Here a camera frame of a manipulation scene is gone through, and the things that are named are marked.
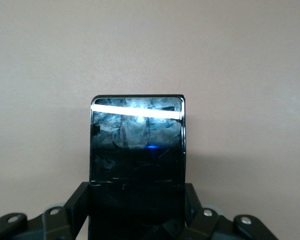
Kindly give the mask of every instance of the plain background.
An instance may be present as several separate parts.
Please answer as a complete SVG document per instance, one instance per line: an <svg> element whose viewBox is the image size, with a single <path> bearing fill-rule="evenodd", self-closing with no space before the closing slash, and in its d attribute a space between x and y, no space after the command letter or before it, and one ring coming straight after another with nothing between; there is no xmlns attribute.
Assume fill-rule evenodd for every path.
<svg viewBox="0 0 300 240"><path fill-rule="evenodd" d="M202 204L300 240L300 0L0 1L0 216L89 179L100 94L184 94Z"/></svg>

